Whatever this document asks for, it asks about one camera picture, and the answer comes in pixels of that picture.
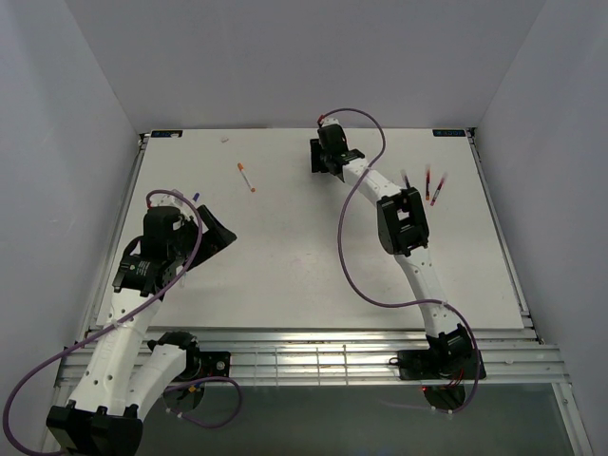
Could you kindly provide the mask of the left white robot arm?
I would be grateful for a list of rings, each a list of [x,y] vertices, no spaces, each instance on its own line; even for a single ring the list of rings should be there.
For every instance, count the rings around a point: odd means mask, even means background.
[[[66,404],[47,415],[49,432],[69,455],[133,455],[159,397],[180,391],[199,402],[206,384],[229,379],[229,353],[202,351],[190,332],[145,335],[168,291],[237,237],[177,191],[152,191],[146,204],[142,234],[124,247],[85,372]]]

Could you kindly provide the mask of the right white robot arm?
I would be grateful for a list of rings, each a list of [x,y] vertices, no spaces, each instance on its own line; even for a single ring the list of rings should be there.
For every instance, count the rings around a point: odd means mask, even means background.
[[[404,272],[423,317],[428,348],[400,350],[389,363],[403,380],[449,379],[453,383],[482,376],[475,342],[451,306],[434,271],[428,249],[429,228],[417,189],[400,187],[371,168],[365,155],[348,146],[338,120],[317,122],[310,141],[314,173],[329,173],[363,195],[376,210],[380,244]]]

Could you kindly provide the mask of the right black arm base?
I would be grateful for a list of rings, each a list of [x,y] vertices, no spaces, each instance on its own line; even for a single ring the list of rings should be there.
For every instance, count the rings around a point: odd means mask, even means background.
[[[477,371],[474,353],[440,359],[431,350],[402,350],[389,360],[389,365],[398,369],[401,380],[474,380],[476,374],[486,379],[484,363]]]

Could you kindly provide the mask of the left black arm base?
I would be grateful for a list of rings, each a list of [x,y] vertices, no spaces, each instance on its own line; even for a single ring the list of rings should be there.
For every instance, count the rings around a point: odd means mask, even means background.
[[[207,377],[229,377],[231,353],[229,351],[192,351],[186,354],[185,370],[176,377],[186,382]]]

